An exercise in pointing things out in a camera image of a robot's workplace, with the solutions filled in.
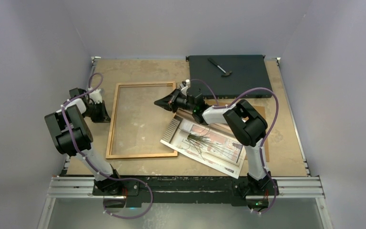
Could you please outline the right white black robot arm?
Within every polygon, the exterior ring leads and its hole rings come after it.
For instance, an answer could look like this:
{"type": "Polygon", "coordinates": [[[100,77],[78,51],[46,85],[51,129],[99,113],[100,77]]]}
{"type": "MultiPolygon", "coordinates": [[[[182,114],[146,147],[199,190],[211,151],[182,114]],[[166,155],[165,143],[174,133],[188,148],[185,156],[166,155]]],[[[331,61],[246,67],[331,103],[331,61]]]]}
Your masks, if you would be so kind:
{"type": "Polygon", "coordinates": [[[260,194],[271,182],[264,153],[264,143],[270,129],[262,115],[243,98],[254,91],[268,89],[249,89],[226,106],[207,104],[201,92],[184,93],[182,89],[175,89],[169,95],[154,101],[154,105],[172,113],[176,113],[178,109],[189,111],[201,125],[228,125],[236,140],[245,147],[248,158],[248,187],[252,193],[260,194]]]}

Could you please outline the glossy plant photo print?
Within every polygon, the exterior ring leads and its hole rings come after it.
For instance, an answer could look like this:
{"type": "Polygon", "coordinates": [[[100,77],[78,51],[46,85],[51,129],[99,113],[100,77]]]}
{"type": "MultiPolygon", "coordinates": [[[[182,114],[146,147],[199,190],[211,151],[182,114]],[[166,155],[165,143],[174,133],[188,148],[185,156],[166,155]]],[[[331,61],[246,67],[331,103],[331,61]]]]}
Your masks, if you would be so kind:
{"type": "Polygon", "coordinates": [[[225,175],[233,178],[240,176],[245,148],[224,132],[175,115],[160,142],[225,175]]]}

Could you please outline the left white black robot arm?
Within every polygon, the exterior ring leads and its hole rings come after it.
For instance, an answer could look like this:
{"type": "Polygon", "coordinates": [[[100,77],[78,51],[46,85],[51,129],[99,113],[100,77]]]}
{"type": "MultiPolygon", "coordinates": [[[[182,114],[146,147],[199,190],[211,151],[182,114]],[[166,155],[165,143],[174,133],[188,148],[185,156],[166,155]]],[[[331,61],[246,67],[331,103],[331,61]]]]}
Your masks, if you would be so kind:
{"type": "Polygon", "coordinates": [[[90,96],[86,90],[71,89],[70,99],[44,119],[58,152],[80,160],[94,175],[94,185],[99,191],[118,195],[123,182],[118,172],[95,150],[85,117],[94,123],[110,122],[100,90],[90,96]]]}

